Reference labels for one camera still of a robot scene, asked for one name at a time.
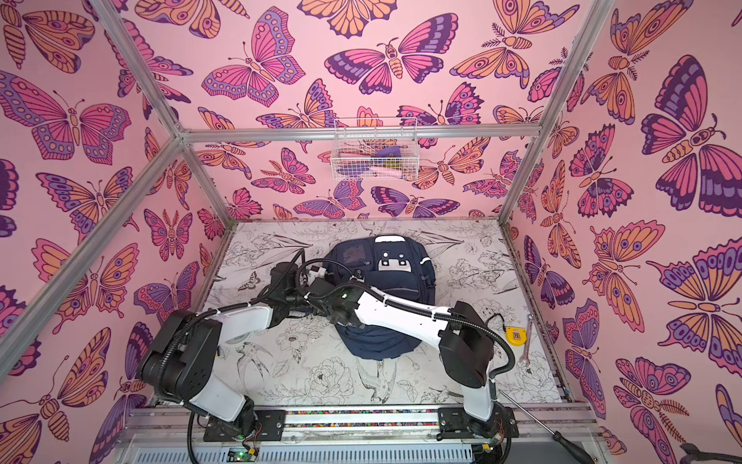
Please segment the navy blue student backpack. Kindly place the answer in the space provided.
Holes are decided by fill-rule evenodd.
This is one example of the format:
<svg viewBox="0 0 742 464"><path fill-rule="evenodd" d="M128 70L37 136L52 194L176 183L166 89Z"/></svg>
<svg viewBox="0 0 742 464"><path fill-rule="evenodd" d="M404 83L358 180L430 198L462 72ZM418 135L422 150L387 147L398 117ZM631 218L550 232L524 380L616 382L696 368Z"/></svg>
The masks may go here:
<svg viewBox="0 0 742 464"><path fill-rule="evenodd" d="M325 257L327 281L334 285L350 276L392 296L434 305L436 274L433 262L419 242L399 235L367 237L345 241ZM347 349L364 360L384 361L410 353L420 341L381 326L343 327L336 330Z"/></svg>

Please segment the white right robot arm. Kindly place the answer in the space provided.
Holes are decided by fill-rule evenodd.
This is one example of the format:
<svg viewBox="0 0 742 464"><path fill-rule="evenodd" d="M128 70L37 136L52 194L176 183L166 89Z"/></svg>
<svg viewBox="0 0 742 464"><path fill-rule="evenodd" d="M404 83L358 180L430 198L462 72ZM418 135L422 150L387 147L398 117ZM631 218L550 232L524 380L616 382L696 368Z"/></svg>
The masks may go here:
<svg viewBox="0 0 742 464"><path fill-rule="evenodd" d="M506 339L490 330L471 305L423 305L357 280L338 286L315 280L300 292L334 323L387 328L436 349L444 371L462 390L465 413L483 425L492 421L495 378L514 369L516 359Z"/></svg>

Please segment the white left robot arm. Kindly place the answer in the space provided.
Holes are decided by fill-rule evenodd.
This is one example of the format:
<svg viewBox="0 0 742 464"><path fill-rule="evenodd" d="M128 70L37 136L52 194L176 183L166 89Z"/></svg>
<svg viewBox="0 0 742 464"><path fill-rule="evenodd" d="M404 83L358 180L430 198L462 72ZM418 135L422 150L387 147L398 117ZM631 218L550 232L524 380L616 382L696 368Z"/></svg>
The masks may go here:
<svg viewBox="0 0 742 464"><path fill-rule="evenodd" d="M258 297L202 314L176 310L169 315L137 366L135 378L155 389L157 398L209 416L248 433L256 421L254 402L214 373L220 347L275 327L300 309L298 265L281 262Z"/></svg>

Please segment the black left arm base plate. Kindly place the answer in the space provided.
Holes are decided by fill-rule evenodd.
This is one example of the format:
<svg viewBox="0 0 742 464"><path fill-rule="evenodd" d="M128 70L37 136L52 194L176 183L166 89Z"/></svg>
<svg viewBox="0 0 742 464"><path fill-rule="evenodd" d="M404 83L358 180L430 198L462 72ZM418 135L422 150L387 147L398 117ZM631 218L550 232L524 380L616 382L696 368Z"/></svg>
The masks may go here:
<svg viewBox="0 0 742 464"><path fill-rule="evenodd" d="M203 440L209 442L278 442L282 439L287 411L280 409L253 410L232 423L211 417Z"/></svg>

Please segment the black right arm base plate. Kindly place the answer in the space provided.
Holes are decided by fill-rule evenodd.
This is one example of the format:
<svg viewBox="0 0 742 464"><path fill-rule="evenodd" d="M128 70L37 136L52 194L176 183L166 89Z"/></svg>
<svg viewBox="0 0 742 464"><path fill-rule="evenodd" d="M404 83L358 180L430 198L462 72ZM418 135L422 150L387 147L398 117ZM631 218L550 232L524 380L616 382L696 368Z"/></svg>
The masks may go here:
<svg viewBox="0 0 742 464"><path fill-rule="evenodd" d="M475 419L463 407L440 407L437 410L439 432L437 441L475 438Z"/></svg>

